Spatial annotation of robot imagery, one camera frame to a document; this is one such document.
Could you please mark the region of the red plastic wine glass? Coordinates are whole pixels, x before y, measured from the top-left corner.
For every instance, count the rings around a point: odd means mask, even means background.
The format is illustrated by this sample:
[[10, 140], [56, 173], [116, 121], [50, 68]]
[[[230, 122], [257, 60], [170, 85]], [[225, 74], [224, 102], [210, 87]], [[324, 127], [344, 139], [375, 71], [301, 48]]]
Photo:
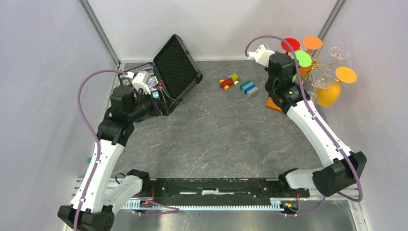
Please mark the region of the red plastic wine glass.
[[281, 42], [281, 47], [285, 50], [285, 54], [289, 54], [291, 52], [291, 49], [289, 45], [292, 47], [294, 51], [300, 50], [301, 45], [300, 42], [295, 39], [295, 38], [285, 38], [284, 39], [286, 42], [282, 41]]

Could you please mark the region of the green plastic wine glass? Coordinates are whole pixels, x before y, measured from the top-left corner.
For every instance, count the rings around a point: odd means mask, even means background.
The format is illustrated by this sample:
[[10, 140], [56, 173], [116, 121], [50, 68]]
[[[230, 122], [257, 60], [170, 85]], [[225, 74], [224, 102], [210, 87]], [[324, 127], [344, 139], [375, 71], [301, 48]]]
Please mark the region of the green plastic wine glass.
[[300, 76], [304, 77], [310, 70], [312, 58], [307, 52], [301, 50], [295, 51], [295, 55], [299, 64]]

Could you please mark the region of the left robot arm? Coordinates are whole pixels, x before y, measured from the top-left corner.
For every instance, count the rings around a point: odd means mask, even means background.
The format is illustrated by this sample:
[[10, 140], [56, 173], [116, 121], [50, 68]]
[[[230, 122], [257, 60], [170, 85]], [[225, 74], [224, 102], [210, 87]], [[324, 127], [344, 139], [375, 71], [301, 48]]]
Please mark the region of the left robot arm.
[[119, 86], [110, 96], [111, 106], [99, 124], [96, 148], [78, 192], [57, 216], [75, 231], [109, 231], [115, 215], [132, 196], [146, 196], [151, 183], [131, 172], [122, 183], [106, 192], [113, 168], [134, 131], [134, 123], [159, 114], [157, 103], [165, 102], [165, 90], [158, 86], [147, 93], [132, 86]]

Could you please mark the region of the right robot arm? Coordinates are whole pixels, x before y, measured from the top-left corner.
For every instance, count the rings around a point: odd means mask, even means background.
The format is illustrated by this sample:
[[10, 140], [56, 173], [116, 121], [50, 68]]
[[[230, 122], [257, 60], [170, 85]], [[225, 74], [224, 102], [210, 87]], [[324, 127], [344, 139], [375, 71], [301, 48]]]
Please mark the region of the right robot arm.
[[278, 191], [291, 196], [297, 189], [316, 189], [325, 197], [339, 194], [356, 185], [367, 162], [362, 152], [353, 152], [330, 129], [317, 112], [310, 97], [302, 87], [293, 82], [298, 66], [284, 53], [269, 56], [268, 80], [265, 89], [273, 103], [279, 107], [303, 132], [318, 154], [322, 167], [316, 169], [291, 169], [280, 175]]

